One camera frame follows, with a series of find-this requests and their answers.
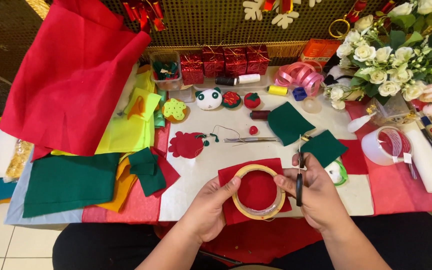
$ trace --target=yellow thread spool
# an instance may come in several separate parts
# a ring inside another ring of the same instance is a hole
[[[266,88],[269,94],[285,96],[288,93],[288,88],[284,86],[270,85]]]

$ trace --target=right hand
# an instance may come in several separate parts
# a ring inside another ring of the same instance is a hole
[[[293,156],[292,165],[298,165],[298,156]],[[339,198],[339,194],[328,173],[319,161],[311,154],[304,153],[306,170],[301,169],[303,175],[303,192],[301,211],[311,227],[322,234],[345,230],[352,220]],[[296,197],[296,177],[298,169],[283,169],[284,175],[274,176],[278,187]]]

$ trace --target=hand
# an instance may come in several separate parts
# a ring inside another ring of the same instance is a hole
[[[298,156],[293,156],[293,166],[298,165]],[[336,187],[328,173],[311,153],[304,153],[306,170],[303,175],[301,211],[311,227],[321,233],[344,230],[352,220],[339,198]],[[296,197],[296,177],[298,169],[284,169],[284,175],[276,175],[276,185]]]
[[[183,224],[200,244],[215,239],[226,225],[223,203],[238,191],[240,185],[241,178],[237,176],[224,186],[219,185],[218,177],[209,180],[178,223]]]

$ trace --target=tile floor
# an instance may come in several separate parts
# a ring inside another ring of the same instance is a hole
[[[0,204],[0,270],[52,270],[52,249],[59,230],[4,225],[8,203]]]

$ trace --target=red gift box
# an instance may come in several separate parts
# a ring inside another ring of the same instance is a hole
[[[266,45],[248,46],[246,48],[248,68],[246,74],[265,75],[269,64],[268,49]]]
[[[246,48],[225,48],[224,49],[224,66],[225,76],[236,78],[246,74]]]
[[[201,54],[181,55],[180,61],[184,85],[188,86],[205,82]]]
[[[202,65],[206,78],[224,76],[224,53],[221,46],[202,47]]]

